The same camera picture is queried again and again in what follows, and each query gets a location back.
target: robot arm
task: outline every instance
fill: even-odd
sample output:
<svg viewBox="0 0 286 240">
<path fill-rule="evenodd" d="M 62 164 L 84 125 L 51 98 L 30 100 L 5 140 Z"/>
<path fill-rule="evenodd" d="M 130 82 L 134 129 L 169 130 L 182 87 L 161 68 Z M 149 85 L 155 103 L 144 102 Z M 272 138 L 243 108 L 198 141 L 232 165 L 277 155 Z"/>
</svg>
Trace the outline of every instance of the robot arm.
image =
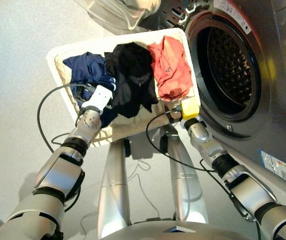
<svg viewBox="0 0 286 240">
<path fill-rule="evenodd" d="M 230 199 L 242 217 L 257 221 L 268 240 L 286 240 L 286 206 L 245 166 L 239 165 L 216 141 L 202 122 L 190 119 L 184 127 L 204 161 L 221 177 Z"/>
<path fill-rule="evenodd" d="M 97 86 L 82 105 L 84 113 L 75 129 L 48 159 L 36 177 L 35 190 L 14 209 L 0 227 L 0 240 L 60 240 L 64 203 L 80 190 L 85 177 L 81 165 L 101 127 L 100 115 L 112 92 Z"/>
</svg>

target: laundry basket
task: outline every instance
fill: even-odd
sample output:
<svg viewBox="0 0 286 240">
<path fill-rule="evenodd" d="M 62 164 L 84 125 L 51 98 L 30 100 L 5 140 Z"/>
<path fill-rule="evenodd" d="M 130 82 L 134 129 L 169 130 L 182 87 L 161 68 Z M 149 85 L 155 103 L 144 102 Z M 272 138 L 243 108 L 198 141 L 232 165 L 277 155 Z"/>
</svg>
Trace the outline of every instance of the laundry basket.
<svg viewBox="0 0 286 240">
<path fill-rule="evenodd" d="M 67 59 L 72 56 L 82 55 L 88 51 L 92 54 L 101 54 L 102 56 L 104 56 L 104 52 L 113 52 L 116 45 L 129 42 L 135 42 L 138 45 L 146 48 L 147 45 L 152 43 L 159 44 L 163 36 L 170 36 L 176 38 L 183 44 L 186 53 L 186 60 L 192 73 L 192 82 L 194 84 L 194 86 L 190 88 L 189 94 L 187 96 L 196 96 L 198 102 L 200 103 L 196 85 L 196 78 L 194 74 L 187 39 L 185 33 L 179 28 L 149 31 L 130 35 L 127 34 L 120 36 L 110 36 L 99 39 L 91 39 L 84 42 L 82 41 L 79 43 L 77 42 L 74 44 L 72 43 L 68 45 L 63 45 L 52 49 L 47 54 L 46 59 L 57 86 L 61 86 L 69 84 L 71 80 L 71 69 L 65 64 L 63 64 L 64 59 Z M 72 116 L 72 119 L 76 121 L 77 113 L 79 112 L 79 107 L 72 95 L 71 90 L 69 88 L 63 88 L 60 90 L 60 92 L 68 108 L 68 111 Z M 158 89 L 156 82 L 155 92 L 158 97 Z M 105 145 L 121 138 L 143 132 L 151 118 L 165 111 L 165 104 L 168 104 L 168 102 L 164 102 L 160 98 L 158 98 L 158 104 L 152 105 L 152 113 L 141 107 L 138 115 L 130 119 L 119 115 L 111 122 L 109 126 L 100 130 L 96 138 L 92 141 L 91 147 Z M 162 115 L 150 124 L 150 129 L 158 128 L 168 123 L 169 120 L 167 119 L 167 117 L 165 115 Z"/>
</svg>

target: grey floor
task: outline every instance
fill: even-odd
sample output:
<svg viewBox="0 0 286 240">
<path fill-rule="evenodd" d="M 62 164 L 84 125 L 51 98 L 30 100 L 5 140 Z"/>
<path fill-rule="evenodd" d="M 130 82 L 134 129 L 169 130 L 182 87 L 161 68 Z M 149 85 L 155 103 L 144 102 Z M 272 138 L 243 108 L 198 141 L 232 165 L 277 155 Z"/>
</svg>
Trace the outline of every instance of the grey floor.
<svg viewBox="0 0 286 240">
<path fill-rule="evenodd" d="M 35 174 L 50 156 L 36 124 L 39 101 L 55 87 L 46 54 L 60 45 L 110 35 L 73 0 L 0 0 L 0 224 L 30 193 Z M 73 128 L 59 93 L 44 104 L 41 122 L 49 139 Z M 180 134 L 197 165 L 199 155 L 188 143 L 187 134 Z M 171 217 L 174 207 L 168 159 L 153 152 L 143 134 L 131 140 L 133 157 L 127 159 L 128 174 L 139 159 L 148 163 L 149 171 L 138 170 L 143 189 L 160 216 Z M 81 240 L 85 233 L 87 239 L 96 239 L 95 212 L 107 150 L 107 145 L 91 148 L 85 158 L 86 178 L 81 197 L 63 223 L 65 239 Z M 199 173 L 199 177 L 210 223 L 255 237 L 255 225 L 242 220 L 206 173 Z M 137 177 L 129 182 L 129 191 L 132 222 L 156 216 Z"/>
</svg>

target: washing machine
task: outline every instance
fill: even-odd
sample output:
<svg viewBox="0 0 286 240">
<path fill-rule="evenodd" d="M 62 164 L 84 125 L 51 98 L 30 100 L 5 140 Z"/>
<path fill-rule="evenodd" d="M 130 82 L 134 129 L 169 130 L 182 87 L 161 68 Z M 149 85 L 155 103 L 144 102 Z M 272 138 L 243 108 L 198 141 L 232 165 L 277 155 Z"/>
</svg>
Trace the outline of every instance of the washing machine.
<svg viewBox="0 0 286 240">
<path fill-rule="evenodd" d="M 184 29 L 201 118 L 226 148 L 286 181 L 286 0 L 87 2 L 116 34 Z"/>
</svg>

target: sticker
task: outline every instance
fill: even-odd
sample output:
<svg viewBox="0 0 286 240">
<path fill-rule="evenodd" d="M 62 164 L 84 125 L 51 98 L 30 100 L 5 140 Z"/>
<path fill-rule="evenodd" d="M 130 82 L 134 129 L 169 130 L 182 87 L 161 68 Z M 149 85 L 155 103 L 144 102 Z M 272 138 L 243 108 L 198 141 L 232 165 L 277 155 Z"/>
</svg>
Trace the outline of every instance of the sticker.
<svg viewBox="0 0 286 240">
<path fill-rule="evenodd" d="M 262 150 L 259 150 L 259 153 L 264 167 L 274 174 L 280 176 L 282 179 L 286 180 L 286 163 Z"/>
<path fill-rule="evenodd" d="M 242 15 L 226 0 L 214 0 L 214 7 L 220 9 L 231 16 L 242 27 L 246 34 L 249 34 L 252 29 L 242 17 Z"/>
</svg>

